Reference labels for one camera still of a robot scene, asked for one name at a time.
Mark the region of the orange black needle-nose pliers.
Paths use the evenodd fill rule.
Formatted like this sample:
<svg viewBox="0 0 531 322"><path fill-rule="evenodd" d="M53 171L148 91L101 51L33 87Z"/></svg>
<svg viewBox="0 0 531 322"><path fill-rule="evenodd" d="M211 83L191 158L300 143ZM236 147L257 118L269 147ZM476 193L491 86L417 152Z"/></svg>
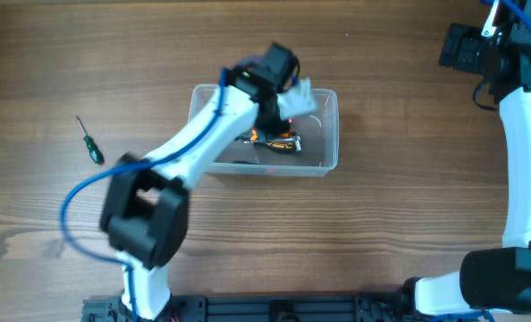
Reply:
<svg viewBox="0 0 531 322"><path fill-rule="evenodd" d="M249 132L249 142L260 148L267 148L276 153L289 154L297 151L295 137L297 133L289 130L279 136L267 136L264 132L252 128Z"/></svg>

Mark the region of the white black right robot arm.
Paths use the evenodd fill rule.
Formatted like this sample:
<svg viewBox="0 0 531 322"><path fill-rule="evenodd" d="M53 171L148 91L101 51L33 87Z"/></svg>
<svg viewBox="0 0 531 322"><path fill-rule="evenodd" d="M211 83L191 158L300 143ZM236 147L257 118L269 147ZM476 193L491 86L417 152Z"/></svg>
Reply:
<svg viewBox="0 0 531 322"><path fill-rule="evenodd" d="M493 312L531 314L531 0L498 0L483 28L453 24L441 66L479 74L499 114L508 164L508 212L501 247L468 253L460 268L408 280L399 290L397 318L464 320Z"/></svg>

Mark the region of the black red handled screwdriver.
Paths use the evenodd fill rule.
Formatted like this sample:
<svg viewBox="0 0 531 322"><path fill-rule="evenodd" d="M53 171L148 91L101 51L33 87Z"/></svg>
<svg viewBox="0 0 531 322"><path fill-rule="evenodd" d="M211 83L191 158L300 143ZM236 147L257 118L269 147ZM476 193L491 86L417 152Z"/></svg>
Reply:
<svg viewBox="0 0 531 322"><path fill-rule="evenodd" d="M243 160L234 161L232 167L233 172L236 174L271 175L277 172L277 169L274 167Z"/></svg>

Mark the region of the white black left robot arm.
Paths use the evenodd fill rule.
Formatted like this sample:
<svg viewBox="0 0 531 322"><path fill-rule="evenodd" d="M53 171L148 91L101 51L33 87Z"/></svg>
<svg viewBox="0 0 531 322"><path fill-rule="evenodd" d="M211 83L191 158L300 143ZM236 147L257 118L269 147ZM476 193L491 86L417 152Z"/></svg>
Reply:
<svg viewBox="0 0 531 322"><path fill-rule="evenodd" d="M299 73L298 57L273 43L263 56L223 69L214 95L163 146L143 158L126 154L117 161L99 227L123 267L121 318L172 316L167 265L188 231L190 194L231 143L300 151L292 120L316 105L309 80Z"/></svg>

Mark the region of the green handled screwdriver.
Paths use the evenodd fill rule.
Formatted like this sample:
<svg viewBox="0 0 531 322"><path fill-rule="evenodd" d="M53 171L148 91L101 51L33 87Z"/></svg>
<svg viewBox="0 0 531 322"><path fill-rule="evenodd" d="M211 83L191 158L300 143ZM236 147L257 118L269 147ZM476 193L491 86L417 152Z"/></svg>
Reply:
<svg viewBox="0 0 531 322"><path fill-rule="evenodd" d="M89 136L88 132L86 131L85 126L83 125L81 119L77 115L76 115L76 120L79 124L79 127L81 128L81 131L83 132L83 140L86 144L88 154L91 160L97 165L102 165L105 162L104 155L102 154L101 150L99 149L94 139L91 136Z"/></svg>

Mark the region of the red handled snips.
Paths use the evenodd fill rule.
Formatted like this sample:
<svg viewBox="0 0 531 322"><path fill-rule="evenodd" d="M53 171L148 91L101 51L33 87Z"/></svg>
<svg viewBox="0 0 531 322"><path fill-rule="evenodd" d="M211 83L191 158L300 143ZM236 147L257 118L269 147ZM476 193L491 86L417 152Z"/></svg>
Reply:
<svg viewBox="0 0 531 322"><path fill-rule="evenodd" d="M290 129L288 130L288 133L290 136L295 136L297 134L297 132L295 131L295 121L293 118L290 118L288 120L288 124L290 126Z"/></svg>

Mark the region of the silver L-shaped socket wrench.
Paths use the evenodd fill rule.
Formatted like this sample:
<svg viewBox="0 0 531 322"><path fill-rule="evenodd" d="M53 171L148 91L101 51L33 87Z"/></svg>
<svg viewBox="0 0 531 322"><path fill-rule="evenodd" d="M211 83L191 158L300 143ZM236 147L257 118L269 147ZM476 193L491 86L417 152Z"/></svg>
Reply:
<svg viewBox="0 0 531 322"><path fill-rule="evenodd" d="M299 136L279 140L269 140L265 142L250 139L242 139L241 141L243 143L250 143L255 146L267 148L276 153L293 153L301 151Z"/></svg>

